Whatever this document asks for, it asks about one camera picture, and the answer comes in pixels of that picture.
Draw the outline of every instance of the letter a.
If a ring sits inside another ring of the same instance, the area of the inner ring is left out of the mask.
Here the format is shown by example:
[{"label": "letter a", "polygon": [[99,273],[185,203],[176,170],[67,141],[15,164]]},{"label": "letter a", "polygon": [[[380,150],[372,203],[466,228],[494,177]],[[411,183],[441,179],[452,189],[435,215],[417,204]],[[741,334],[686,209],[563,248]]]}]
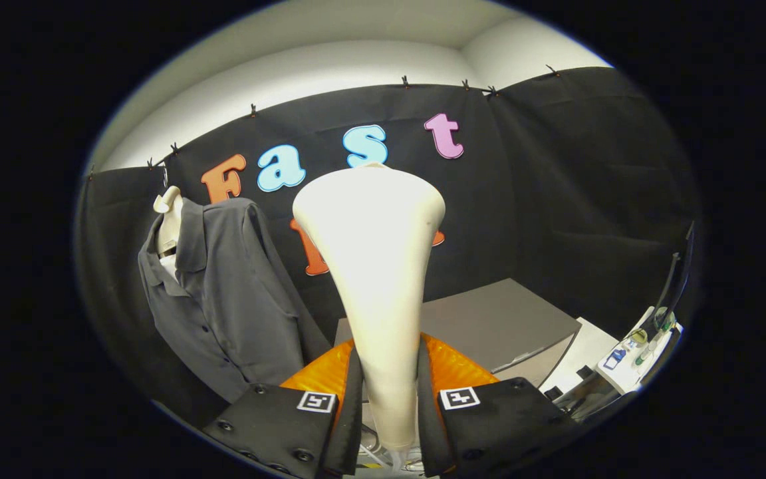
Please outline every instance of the letter a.
[{"label": "letter a", "polygon": [[307,177],[307,171],[301,168],[301,157],[297,148],[291,145],[274,146],[264,152],[257,162],[260,168],[256,181],[264,192],[277,191],[282,187],[296,187]]}]

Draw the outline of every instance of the ceiling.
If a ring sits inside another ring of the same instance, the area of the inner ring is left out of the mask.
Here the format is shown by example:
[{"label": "ceiling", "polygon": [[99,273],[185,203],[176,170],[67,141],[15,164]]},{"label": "ceiling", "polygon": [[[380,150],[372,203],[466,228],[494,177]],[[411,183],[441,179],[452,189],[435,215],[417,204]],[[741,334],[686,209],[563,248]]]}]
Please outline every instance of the ceiling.
[{"label": "ceiling", "polygon": [[486,0],[288,0],[259,10],[183,52],[141,85],[104,131],[90,163],[189,87],[285,49],[348,40],[401,40],[462,49],[523,13]]}]

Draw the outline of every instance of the pink letter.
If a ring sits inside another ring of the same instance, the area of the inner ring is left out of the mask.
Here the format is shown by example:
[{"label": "pink letter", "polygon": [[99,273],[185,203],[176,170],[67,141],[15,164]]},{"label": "pink letter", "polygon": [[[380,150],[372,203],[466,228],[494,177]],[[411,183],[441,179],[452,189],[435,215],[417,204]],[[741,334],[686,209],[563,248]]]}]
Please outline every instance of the pink letter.
[{"label": "pink letter", "polygon": [[437,116],[425,123],[425,130],[431,130],[434,133],[434,143],[437,146],[437,152],[443,158],[453,160],[463,154],[463,146],[456,145],[453,142],[451,131],[459,130],[456,121],[447,121],[445,113],[439,113]]}]

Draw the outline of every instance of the black fabric backdrop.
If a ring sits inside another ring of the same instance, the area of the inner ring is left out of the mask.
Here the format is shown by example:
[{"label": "black fabric backdrop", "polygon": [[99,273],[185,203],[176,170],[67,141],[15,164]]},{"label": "black fabric backdrop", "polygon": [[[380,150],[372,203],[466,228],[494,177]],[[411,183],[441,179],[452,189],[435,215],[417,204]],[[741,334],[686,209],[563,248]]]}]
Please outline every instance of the black fabric backdrop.
[{"label": "black fabric backdrop", "polygon": [[[459,124],[453,139],[465,152],[455,160],[437,153],[423,127],[441,112]],[[386,131],[387,166],[431,182],[445,199],[445,240],[431,254],[426,301],[513,277],[620,336],[656,302],[671,254],[684,250],[697,217],[690,170],[668,125],[609,68],[564,71],[489,97],[440,85],[317,94],[228,122],[164,158],[168,184],[200,204],[209,203],[203,173],[235,154],[246,158],[240,196],[267,214],[283,263],[330,340],[344,309],[328,273],[306,274],[301,238],[289,227],[291,204],[307,182],[347,168],[344,133],[371,124]],[[297,148],[307,175],[265,193],[256,161],[281,144]],[[164,189],[164,167],[86,178],[76,264],[110,356],[152,399],[201,427],[226,403],[158,336],[136,263],[156,215],[152,201]],[[677,315],[684,322],[690,309]]]},{"label": "black fabric backdrop", "polygon": [[[678,139],[612,68],[565,70],[487,99],[513,171],[513,279],[623,337],[657,302],[694,219],[693,264],[704,258],[700,201]],[[701,270],[692,271],[676,309],[683,322],[699,301]]]}]

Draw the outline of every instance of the white wall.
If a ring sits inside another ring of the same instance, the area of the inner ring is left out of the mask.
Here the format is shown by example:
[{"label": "white wall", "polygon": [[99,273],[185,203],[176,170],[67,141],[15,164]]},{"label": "white wall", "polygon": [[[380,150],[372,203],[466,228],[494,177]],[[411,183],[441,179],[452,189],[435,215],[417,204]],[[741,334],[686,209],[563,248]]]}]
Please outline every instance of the white wall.
[{"label": "white wall", "polygon": [[551,73],[546,65],[555,70],[611,67],[576,40],[531,17],[509,19],[489,28],[472,39],[462,53],[488,85],[498,90]]},{"label": "white wall", "polygon": [[95,170],[145,166],[186,142],[250,113],[312,94],[377,84],[480,85],[456,49],[426,43],[350,41],[289,49],[194,85],[149,115]]},{"label": "white wall", "polygon": [[[407,5],[398,4],[398,15],[405,15]],[[481,21],[491,23],[492,16],[484,16],[486,18]],[[159,106],[143,121],[137,124],[130,121],[133,127],[128,132],[116,131],[112,135],[106,131],[98,140],[91,163],[97,172],[145,166],[150,158],[158,161],[169,154],[172,143],[184,145],[226,122],[249,114],[251,103],[257,110],[264,110],[312,94],[400,84],[402,75],[407,75],[413,84],[459,86],[461,80],[468,79],[475,87],[505,88],[549,73],[546,64],[556,70],[610,67],[575,40],[527,16],[501,19],[468,43],[450,31],[438,31],[436,35],[434,41],[465,46],[456,49],[431,43],[350,40],[287,49],[246,61],[194,84]],[[172,66],[145,84],[121,112],[141,99],[149,98],[154,90],[150,84],[170,75]],[[115,121],[110,122],[108,129],[113,130],[115,124]]]}]

